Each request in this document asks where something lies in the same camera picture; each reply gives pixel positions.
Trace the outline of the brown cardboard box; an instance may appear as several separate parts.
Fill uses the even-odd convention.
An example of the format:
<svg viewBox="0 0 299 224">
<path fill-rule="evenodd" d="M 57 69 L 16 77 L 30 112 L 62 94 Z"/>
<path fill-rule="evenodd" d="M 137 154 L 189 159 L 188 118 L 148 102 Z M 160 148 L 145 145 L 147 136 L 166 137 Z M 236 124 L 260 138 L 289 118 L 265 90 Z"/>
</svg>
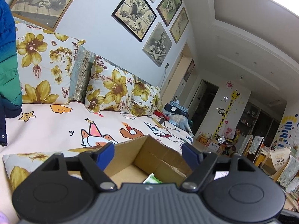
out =
<svg viewBox="0 0 299 224">
<path fill-rule="evenodd" d="M 149 135 L 112 144 L 112 150 L 103 172 L 117 187 L 143 183 L 151 174 L 162 183 L 179 186 L 192 172 L 179 152 Z"/>
</svg>

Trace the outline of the large fruit still-life picture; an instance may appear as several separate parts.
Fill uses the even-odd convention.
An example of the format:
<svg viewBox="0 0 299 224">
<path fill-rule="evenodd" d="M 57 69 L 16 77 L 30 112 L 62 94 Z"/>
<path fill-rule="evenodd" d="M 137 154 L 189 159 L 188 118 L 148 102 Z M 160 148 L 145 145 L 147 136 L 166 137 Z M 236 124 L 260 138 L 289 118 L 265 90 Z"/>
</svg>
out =
<svg viewBox="0 0 299 224">
<path fill-rule="evenodd" d="M 13 0 L 10 9 L 16 18 L 54 32 L 73 0 Z"/>
</svg>

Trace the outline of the gold framed green picture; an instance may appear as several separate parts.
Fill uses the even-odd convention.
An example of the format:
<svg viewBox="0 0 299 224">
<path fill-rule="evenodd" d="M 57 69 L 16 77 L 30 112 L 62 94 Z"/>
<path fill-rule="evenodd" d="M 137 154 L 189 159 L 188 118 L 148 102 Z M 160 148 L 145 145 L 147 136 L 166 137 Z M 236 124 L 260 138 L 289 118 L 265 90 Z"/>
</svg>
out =
<svg viewBox="0 0 299 224">
<path fill-rule="evenodd" d="M 166 26 L 169 26 L 181 5 L 182 0 L 162 0 L 157 6 L 157 11 Z"/>
</svg>

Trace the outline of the black framed bird picture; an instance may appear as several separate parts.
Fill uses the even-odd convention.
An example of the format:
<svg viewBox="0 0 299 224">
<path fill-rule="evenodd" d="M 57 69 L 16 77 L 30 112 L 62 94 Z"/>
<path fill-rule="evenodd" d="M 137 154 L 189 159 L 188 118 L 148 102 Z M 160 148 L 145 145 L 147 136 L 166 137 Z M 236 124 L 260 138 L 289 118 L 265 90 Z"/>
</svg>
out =
<svg viewBox="0 0 299 224">
<path fill-rule="evenodd" d="M 121 0 L 112 17 L 141 42 L 157 15 L 146 0 Z"/>
</svg>

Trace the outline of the floral cushion middle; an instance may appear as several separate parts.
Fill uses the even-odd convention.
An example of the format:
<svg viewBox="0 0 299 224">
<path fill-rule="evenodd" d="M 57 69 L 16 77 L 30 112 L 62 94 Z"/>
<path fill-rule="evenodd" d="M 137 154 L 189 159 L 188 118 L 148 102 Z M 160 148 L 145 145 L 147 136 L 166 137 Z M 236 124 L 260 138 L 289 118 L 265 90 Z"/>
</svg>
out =
<svg viewBox="0 0 299 224">
<path fill-rule="evenodd" d="M 134 75 L 96 55 L 86 90 L 86 109 L 92 113 L 128 112 L 134 83 Z"/>
</svg>

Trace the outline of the blue green jacket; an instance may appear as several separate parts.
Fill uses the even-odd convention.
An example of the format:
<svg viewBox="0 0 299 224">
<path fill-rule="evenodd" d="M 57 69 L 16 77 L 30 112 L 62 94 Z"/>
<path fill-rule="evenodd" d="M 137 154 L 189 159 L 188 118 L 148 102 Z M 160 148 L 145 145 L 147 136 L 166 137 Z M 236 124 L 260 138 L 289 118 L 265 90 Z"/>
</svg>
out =
<svg viewBox="0 0 299 224">
<path fill-rule="evenodd" d="M 16 52 L 16 27 L 9 5 L 1 0 L 1 146 L 6 146 L 6 119 L 22 112 L 22 93 Z"/>
</svg>

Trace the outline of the gold framed beige picture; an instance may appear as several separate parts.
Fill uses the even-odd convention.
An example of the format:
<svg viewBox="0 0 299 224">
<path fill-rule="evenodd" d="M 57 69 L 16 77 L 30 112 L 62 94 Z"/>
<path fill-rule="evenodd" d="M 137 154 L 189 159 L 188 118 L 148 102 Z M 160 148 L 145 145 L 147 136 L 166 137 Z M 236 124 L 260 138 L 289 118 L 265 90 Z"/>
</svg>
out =
<svg viewBox="0 0 299 224">
<path fill-rule="evenodd" d="M 177 16 L 175 22 L 173 23 L 172 27 L 170 28 L 170 33 L 171 33 L 175 43 L 178 43 L 178 41 L 180 40 L 188 23 L 189 23 L 189 19 L 187 16 L 186 9 L 182 8 L 182 10 L 180 11 L 179 15 Z"/>
</svg>

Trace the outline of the green striped sponge cloth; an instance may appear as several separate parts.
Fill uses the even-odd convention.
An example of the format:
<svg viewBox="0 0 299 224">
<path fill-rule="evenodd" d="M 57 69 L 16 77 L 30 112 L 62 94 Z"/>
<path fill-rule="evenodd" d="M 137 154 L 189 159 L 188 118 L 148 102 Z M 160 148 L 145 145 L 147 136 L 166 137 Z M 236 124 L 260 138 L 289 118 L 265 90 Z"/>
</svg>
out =
<svg viewBox="0 0 299 224">
<path fill-rule="evenodd" d="M 145 184 L 154 184 L 154 183 L 163 183 L 162 181 L 160 181 L 158 178 L 156 178 L 154 176 L 153 173 L 151 173 L 144 181 L 143 183 Z"/>
</svg>

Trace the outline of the floral cushion far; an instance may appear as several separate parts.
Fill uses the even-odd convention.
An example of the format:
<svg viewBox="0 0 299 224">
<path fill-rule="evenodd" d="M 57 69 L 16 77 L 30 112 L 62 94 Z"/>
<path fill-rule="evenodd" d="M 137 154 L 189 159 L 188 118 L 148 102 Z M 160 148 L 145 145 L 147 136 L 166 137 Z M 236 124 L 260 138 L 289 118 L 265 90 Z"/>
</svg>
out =
<svg viewBox="0 0 299 224">
<path fill-rule="evenodd" d="M 160 103 L 160 88 L 141 81 L 134 84 L 129 112 L 137 117 L 151 115 Z"/>
</svg>

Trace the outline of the teal lace cushion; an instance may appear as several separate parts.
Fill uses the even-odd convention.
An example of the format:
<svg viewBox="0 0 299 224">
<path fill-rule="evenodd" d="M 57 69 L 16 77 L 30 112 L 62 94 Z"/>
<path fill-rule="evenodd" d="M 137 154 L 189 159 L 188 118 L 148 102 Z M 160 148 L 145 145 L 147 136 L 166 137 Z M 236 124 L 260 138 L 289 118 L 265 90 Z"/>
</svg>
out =
<svg viewBox="0 0 299 224">
<path fill-rule="evenodd" d="M 86 50 L 84 46 L 78 47 L 73 70 L 70 74 L 70 101 L 84 102 L 94 59 L 95 54 L 93 52 Z"/>
</svg>

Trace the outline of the black bag on sofa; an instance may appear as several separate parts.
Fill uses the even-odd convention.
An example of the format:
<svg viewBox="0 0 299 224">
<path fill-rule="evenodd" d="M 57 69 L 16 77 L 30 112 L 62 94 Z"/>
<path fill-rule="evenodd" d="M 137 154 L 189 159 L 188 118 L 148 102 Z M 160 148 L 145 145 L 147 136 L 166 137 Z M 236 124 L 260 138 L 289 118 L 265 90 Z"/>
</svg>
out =
<svg viewBox="0 0 299 224">
<path fill-rule="evenodd" d="M 186 118 L 189 117 L 188 109 L 186 107 L 180 106 L 179 103 L 174 101 L 167 103 L 164 106 L 164 109 L 168 112 L 185 116 Z"/>
</svg>

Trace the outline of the cartoon print sofa cover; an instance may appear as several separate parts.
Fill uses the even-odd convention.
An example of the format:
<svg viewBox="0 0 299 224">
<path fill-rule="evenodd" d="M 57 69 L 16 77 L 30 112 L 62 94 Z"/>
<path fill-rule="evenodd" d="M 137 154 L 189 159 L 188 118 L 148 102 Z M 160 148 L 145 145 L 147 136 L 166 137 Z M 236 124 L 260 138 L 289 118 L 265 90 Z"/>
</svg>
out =
<svg viewBox="0 0 299 224">
<path fill-rule="evenodd" d="M 158 127 L 156 120 L 116 111 L 91 113 L 78 102 L 23 105 L 21 115 L 6 122 L 8 145 L 1 147 L 1 212 L 10 223 L 18 222 L 11 201 L 13 190 L 56 152 L 73 157 L 100 148 L 106 140 L 118 144 L 149 135 L 181 154 L 182 145 L 191 142 L 189 134 L 168 122 Z"/>
</svg>

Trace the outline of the giraffe height chart sticker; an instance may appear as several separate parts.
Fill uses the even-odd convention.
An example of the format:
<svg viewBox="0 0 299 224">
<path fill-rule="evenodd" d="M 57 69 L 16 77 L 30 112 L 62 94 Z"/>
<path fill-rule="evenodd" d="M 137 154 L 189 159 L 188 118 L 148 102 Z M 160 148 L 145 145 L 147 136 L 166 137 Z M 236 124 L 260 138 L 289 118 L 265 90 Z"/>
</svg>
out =
<svg viewBox="0 0 299 224">
<path fill-rule="evenodd" d="M 233 107 L 233 104 L 235 103 L 235 100 L 238 99 L 240 96 L 240 93 L 238 90 L 233 90 L 230 97 L 227 99 L 227 106 L 225 108 L 219 109 L 218 113 L 221 115 L 221 120 L 219 121 L 218 126 L 216 127 L 216 130 L 213 133 L 213 136 L 216 138 L 217 136 L 220 136 L 221 134 L 221 129 L 225 125 L 226 118 L 228 117 L 228 114 L 230 110 Z"/>
</svg>

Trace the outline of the red box on sofa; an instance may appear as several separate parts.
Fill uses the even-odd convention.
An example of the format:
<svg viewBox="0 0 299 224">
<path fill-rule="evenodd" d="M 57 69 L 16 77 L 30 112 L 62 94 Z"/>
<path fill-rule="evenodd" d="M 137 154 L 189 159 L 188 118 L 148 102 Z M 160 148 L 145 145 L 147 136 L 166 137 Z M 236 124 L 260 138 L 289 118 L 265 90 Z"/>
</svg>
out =
<svg viewBox="0 0 299 224">
<path fill-rule="evenodd" d="M 160 119 L 163 119 L 164 121 L 168 121 L 169 120 L 169 117 L 166 116 L 164 113 L 162 113 L 160 110 L 155 110 L 154 111 L 154 115 L 156 115 Z"/>
</svg>

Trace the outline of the wooden dining chair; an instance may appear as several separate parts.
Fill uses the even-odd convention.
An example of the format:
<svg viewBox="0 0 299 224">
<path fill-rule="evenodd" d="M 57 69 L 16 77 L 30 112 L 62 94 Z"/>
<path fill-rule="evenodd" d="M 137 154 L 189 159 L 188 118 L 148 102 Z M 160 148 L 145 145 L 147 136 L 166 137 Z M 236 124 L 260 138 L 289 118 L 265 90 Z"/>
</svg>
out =
<svg viewBox="0 0 299 224">
<path fill-rule="evenodd" d="M 261 164 L 261 170 L 273 181 L 277 181 L 290 157 L 290 148 L 270 151 Z"/>
</svg>

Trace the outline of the grey portrait sketch picture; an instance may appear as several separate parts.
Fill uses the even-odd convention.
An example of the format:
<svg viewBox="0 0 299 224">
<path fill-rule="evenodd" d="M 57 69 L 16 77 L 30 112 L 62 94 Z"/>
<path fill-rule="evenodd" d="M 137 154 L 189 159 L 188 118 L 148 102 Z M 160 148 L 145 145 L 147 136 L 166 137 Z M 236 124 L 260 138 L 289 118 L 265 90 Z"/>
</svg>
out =
<svg viewBox="0 0 299 224">
<path fill-rule="evenodd" d="M 158 67 L 160 67 L 171 47 L 171 39 L 161 22 L 158 22 L 142 50 Z"/>
</svg>

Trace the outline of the floral cushion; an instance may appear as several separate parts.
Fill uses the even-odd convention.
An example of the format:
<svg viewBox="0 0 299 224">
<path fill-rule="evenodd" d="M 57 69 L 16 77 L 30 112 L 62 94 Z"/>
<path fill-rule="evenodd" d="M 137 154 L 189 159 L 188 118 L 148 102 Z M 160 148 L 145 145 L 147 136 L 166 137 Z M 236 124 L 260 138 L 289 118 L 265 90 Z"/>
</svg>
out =
<svg viewBox="0 0 299 224">
<path fill-rule="evenodd" d="M 160 88 L 141 81 L 134 84 L 129 112 L 137 117 L 151 115 L 160 103 Z"/>
<path fill-rule="evenodd" d="M 25 23 L 16 24 L 16 48 L 22 101 L 67 105 L 78 40 Z"/>
<path fill-rule="evenodd" d="M 128 112 L 134 83 L 134 75 L 96 55 L 86 90 L 86 109 L 92 113 Z"/>
</svg>

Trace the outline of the floral cushion near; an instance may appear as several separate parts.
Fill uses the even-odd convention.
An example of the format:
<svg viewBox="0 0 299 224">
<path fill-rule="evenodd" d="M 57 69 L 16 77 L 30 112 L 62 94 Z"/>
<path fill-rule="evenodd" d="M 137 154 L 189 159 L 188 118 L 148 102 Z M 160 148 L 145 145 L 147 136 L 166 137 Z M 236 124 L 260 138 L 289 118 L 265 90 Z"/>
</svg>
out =
<svg viewBox="0 0 299 224">
<path fill-rule="evenodd" d="M 67 105 L 78 40 L 25 23 L 16 24 L 16 48 L 22 101 Z"/>
</svg>

